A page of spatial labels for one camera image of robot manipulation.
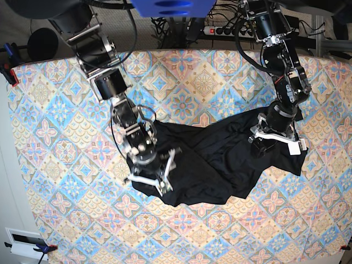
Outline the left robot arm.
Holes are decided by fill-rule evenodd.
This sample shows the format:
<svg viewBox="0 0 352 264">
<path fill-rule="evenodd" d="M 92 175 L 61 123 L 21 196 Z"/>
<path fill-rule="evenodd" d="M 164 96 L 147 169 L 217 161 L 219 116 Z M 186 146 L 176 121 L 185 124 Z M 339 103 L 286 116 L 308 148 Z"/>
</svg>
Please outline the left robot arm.
<svg viewBox="0 0 352 264">
<path fill-rule="evenodd" d="M 243 19 L 234 29 L 237 50 L 252 66 L 271 77 L 277 96 L 266 113 L 258 114 L 258 123 L 250 129 L 251 151 L 261 157 L 281 142 L 287 145 L 290 155 L 300 155 L 307 147 L 298 136 L 295 123 L 303 119 L 299 105 L 309 98 L 311 85 L 289 37 L 292 30 L 277 3 L 240 1 L 239 8 Z M 239 35 L 244 25 L 262 44 L 259 63 L 241 47 Z"/>
</svg>

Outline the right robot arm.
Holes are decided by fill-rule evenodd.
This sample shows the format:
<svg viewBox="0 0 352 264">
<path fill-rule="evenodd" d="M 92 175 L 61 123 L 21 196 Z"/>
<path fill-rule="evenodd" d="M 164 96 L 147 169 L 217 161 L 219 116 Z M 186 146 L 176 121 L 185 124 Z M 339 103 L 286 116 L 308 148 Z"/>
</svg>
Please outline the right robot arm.
<svg viewBox="0 0 352 264">
<path fill-rule="evenodd" d="M 131 13 L 133 5 L 102 1 L 7 1 L 18 15 L 29 19 L 46 19 L 69 46 L 91 85 L 98 101 L 110 101 L 110 126 L 122 135 L 118 151 L 132 163 L 126 181 L 154 187 L 160 196 L 173 190 L 169 180 L 176 167 L 178 150 L 159 153 L 156 148 L 157 129 L 143 114 L 145 106 L 136 105 L 125 94 L 128 86 L 120 72 L 126 58 L 120 58 L 115 45 L 101 32 L 101 22 L 94 7 L 125 10 L 133 32 L 137 32 Z"/>
</svg>

